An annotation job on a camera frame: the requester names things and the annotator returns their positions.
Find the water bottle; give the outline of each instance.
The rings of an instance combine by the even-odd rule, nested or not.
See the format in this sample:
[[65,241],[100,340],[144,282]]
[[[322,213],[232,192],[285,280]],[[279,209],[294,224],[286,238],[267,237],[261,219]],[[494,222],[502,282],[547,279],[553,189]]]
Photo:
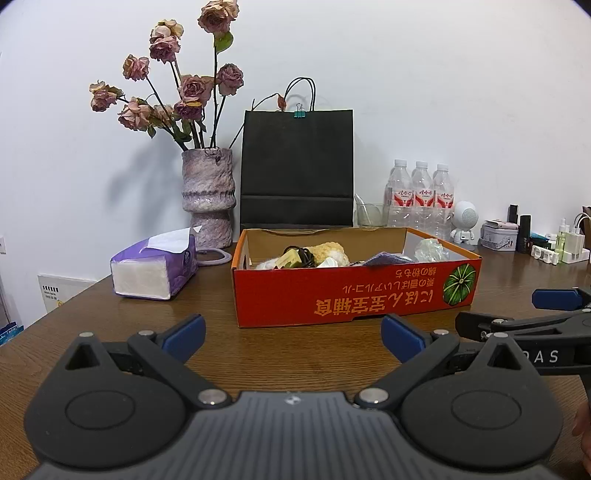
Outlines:
[[394,168],[384,192],[384,205],[389,205],[388,226],[410,226],[413,204],[413,182],[406,160],[394,160]]
[[449,167],[445,163],[437,164],[437,171],[433,177],[433,189],[435,190],[433,235],[449,241],[453,229],[453,183],[449,177]]
[[432,233],[431,214],[433,213],[435,194],[433,192],[433,181],[429,176],[427,166],[426,161],[418,161],[413,175],[413,228],[425,233]]

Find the black paper bag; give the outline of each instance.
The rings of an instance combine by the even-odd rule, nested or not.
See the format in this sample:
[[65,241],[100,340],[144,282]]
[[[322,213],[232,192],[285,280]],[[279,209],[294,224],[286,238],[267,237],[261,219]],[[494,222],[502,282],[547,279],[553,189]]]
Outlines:
[[352,226],[353,110],[247,111],[243,228]]

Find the human hand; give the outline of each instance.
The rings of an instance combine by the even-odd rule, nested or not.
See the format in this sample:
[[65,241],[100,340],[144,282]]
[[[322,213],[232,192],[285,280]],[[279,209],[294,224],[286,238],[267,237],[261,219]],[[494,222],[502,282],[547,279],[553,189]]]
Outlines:
[[573,436],[581,434],[581,450],[583,451],[583,466],[587,473],[591,475],[591,411],[589,402],[581,403],[577,413],[574,416]]

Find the bottle cap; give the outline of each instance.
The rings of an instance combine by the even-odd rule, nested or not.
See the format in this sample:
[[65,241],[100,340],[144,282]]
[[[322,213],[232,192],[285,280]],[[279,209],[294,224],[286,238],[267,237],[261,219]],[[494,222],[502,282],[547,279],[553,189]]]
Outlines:
[[562,223],[560,227],[558,227],[559,232],[568,232],[570,230],[569,226],[566,224],[566,218],[562,219]]

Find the white astronaut figure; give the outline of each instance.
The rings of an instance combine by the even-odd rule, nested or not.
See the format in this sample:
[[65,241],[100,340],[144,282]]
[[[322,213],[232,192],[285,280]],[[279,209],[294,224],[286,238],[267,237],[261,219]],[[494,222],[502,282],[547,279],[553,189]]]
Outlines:
[[478,214],[473,203],[462,200],[456,203],[452,213],[454,228],[450,234],[451,240],[458,245],[470,244],[474,240],[472,229],[478,223]]

